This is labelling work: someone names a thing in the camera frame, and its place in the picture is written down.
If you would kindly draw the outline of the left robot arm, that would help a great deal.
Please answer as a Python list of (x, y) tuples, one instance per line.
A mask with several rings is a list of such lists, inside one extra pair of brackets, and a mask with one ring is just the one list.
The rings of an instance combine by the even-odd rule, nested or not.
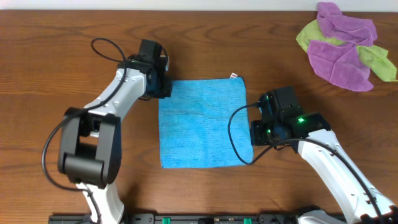
[(137, 54), (123, 55), (112, 82), (84, 108), (69, 108), (60, 126), (58, 171), (83, 192), (93, 223), (121, 223), (124, 204), (115, 180), (122, 160), (121, 123), (136, 100), (168, 98), (169, 56), (143, 39)]

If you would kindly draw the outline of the blue microfiber cloth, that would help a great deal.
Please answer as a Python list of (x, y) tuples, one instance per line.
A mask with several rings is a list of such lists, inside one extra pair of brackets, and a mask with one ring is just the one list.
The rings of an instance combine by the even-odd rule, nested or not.
[(159, 101), (160, 162), (164, 169), (240, 166), (254, 151), (238, 78), (175, 80)]

